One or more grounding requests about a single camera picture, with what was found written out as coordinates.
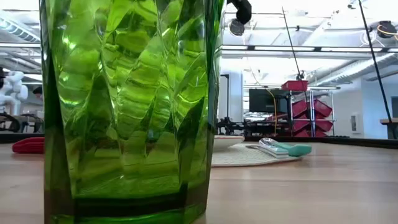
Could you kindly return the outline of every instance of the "room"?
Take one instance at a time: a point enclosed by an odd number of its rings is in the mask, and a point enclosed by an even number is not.
[[[0,3],[0,223],[395,223],[398,2]]]

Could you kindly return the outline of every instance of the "woven mat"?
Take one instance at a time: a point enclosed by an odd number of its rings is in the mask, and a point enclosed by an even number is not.
[[[277,159],[272,155],[262,152],[258,149],[247,148],[247,145],[253,144],[237,144],[226,148],[225,150],[217,150],[213,152],[211,161],[212,167],[239,167],[239,166],[261,166],[274,164],[278,162],[296,161],[301,157],[288,157],[285,159]]]

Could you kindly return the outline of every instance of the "monitor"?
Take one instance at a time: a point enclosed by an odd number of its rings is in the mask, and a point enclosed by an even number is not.
[[[289,102],[287,99],[288,91],[270,90],[275,96],[276,110],[278,113],[287,113]],[[249,90],[249,111],[262,113],[275,113],[274,99],[267,90]]]

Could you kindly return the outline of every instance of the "ceiling light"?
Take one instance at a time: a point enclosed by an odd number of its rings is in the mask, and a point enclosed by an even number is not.
[[[40,48],[40,44],[35,43],[0,43],[0,47],[13,47],[13,48]]]
[[[248,47],[246,46],[233,46],[233,45],[223,45],[223,50],[247,50]]]
[[[37,75],[37,74],[25,74],[25,77],[27,78],[32,78],[37,81],[43,81],[43,76],[42,75]]]
[[[373,51],[380,52],[382,48],[375,47]],[[370,52],[369,47],[323,47],[322,52]]]
[[[244,25],[238,19],[233,19],[229,23],[229,31],[232,35],[241,37],[244,33]]]
[[[41,82],[23,82],[23,85],[43,85]]]
[[[326,86],[326,87],[321,87],[321,86],[309,86],[309,90],[339,90],[340,87],[337,86]]]
[[[295,51],[306,51],[311,52],[314,51],[314,47],[293,47]],[[290,46],[286,47],[273,47],[273,46],[256,46],[255,50],[267,50],[267,51],[292,51]]]

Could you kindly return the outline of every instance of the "spotlight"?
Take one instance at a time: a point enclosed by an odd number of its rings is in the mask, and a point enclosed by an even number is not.
[[[380,21],[377,34],[381,38],[388,39],[397,35],[397,29],[391,24],[391,21]]]
[[[238,19],[233,19],[229,23],[229,31],[233,35],[241,37],[244,33],[244,25]]]

